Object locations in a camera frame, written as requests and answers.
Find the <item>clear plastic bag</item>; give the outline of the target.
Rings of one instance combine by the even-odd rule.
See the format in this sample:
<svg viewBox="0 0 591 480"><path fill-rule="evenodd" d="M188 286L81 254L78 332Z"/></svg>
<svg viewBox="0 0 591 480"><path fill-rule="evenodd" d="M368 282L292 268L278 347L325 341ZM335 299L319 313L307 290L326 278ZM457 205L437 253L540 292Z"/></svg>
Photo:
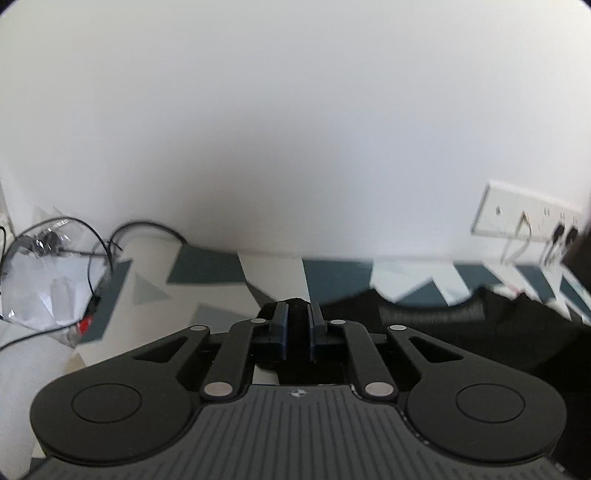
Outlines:
<svg viewBox="0 0 591 480"><path fill-rule="evenodd" d="M113 247L89 223L33 210L1 258L1 342L52 337L74 346L115 266Z"/></svg>

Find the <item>white wall power strip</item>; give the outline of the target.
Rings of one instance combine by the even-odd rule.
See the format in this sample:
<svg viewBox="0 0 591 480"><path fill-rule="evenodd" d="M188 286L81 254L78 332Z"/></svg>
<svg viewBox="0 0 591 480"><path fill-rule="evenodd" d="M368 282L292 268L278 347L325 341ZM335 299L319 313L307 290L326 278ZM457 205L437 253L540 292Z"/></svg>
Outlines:
<svg viewBox="0 0 591 480"><path fill-rule="evenodd" d="M548 195L498 181L490 181L477 210L472 234L479 237L530 240L544 243L562 224L583 232L581 208Z"/></svg>

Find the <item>black garment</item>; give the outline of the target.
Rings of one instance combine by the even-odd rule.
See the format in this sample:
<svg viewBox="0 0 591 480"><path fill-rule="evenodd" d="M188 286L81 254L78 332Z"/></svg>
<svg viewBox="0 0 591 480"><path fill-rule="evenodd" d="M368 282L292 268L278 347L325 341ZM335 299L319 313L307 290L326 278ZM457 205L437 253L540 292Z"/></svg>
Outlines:
<svg viewBox="0 0 591 480"><path fill-rule="evenodd" d="M403 324L590 399L590 291L567 266L493 261L305 261L325 317Z"/></svg>

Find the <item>geometric patterned bed sheet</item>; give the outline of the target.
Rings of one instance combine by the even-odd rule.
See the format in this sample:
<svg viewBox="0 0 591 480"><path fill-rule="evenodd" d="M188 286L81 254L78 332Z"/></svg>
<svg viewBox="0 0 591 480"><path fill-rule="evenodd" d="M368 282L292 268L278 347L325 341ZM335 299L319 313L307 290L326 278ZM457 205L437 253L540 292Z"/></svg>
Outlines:
<svg viewBox="0 0 591 480"><path fill-rule="evenodd" d="M101 281L91 321L76 345L49 336L1 342L1 471L9 479L29 470L35 445L30 405L52 380L191 325L224 333L257 317L266 303L290 298L295 306L299 299L317 303L308 292L304 263L322 261L225 253L150 237L118 243L114 258L114 270ZM568 420L554 456L575 476L587 477L590 399L562 397Z"/></svg>

